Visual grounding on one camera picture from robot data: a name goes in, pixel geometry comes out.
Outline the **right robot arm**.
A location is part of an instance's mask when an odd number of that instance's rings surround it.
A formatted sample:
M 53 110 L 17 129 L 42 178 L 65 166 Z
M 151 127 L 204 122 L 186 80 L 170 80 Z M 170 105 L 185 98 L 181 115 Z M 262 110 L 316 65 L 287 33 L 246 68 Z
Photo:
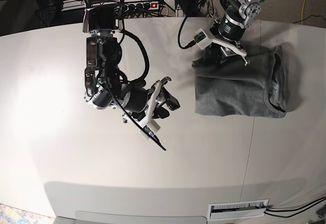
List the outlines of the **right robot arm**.
M 159 144 L 160 129 L 156 119 L 165 119 L 170 111 L 180 108 L 178 100 L 165 88 L 171 81 L 166 76 L 146 89 L 150 69 L 149 57 L 141 40 L 125 28 L 125 0 L 83 0 L 85 13 L 83 32 L 86 39 L 85 99 L 96 109 L 120 108 L 123 121 L 132 122 L 146 139 Z M 120 70 L 122 39 L 114 37 L 119 31 L 123 37 L 136 42 L 144 59 L 143 73 L 129 80 Z

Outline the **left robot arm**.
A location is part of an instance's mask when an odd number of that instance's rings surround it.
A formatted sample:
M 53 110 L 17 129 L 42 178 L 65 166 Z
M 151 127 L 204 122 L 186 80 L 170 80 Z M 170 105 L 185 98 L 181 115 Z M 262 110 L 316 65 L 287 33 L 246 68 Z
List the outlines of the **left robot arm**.
M 199 29 L 194 42 L 201 49 L 205 50 L 212 44 L 220 47 L 222 57 L 228 59 L 239 56 L 247 66 L 250 61 L 247 58 L 247 51 L 242 47 L 240 40 L 253 20 L 261 12 L 261 6 L 265 0 L 220 0 L 225 5 L 225 13 L 218 24 L 217 33 L 211 30 Z

